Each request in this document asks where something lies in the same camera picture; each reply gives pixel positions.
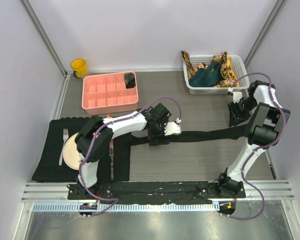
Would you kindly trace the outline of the black tie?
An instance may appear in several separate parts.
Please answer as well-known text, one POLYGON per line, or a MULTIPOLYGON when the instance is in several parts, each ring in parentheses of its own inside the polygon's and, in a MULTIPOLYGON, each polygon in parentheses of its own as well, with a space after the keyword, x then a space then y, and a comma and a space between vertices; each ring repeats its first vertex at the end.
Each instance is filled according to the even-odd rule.
POLYGON ((169 135, 159 138, 149 138, 148 136, 136 137, 128 135, 126 142, 130 146, 148 144, 151 147, 169 145, 170 143, 197 143, 214 140, 238 140, 245 136, 247 124, 224 128, 212 131, 183 131, 179 135, 169 135))

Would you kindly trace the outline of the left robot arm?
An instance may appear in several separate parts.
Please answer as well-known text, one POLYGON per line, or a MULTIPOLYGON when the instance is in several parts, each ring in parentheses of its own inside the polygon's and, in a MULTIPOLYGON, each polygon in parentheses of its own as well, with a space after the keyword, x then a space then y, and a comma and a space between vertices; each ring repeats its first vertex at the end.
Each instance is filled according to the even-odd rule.
POLYGON ((97 192, 97 172, 101 159, 110 150, 113 139, 131 132, 148 130, 154 137, 163 137, 171 112, 161 103, 119 117, 93 115, 75 137, 80 153, 79 194, 90 200, 97 192))

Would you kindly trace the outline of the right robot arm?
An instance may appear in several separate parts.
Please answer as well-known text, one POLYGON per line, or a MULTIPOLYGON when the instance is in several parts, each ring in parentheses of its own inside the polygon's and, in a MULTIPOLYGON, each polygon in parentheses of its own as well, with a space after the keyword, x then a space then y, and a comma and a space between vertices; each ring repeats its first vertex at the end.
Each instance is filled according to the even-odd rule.
POLYGON ((228 104, 229 127, 248 121, 244 130, 245 145, 235 161, 219 175, 216 193, 223 198, 235 196, 243 190, 245 177, 269 147, 277 144, 291 112, 282 108, 275 96, 272 83, 256 80, 250 84, 247 97, 238 97, 228 104))

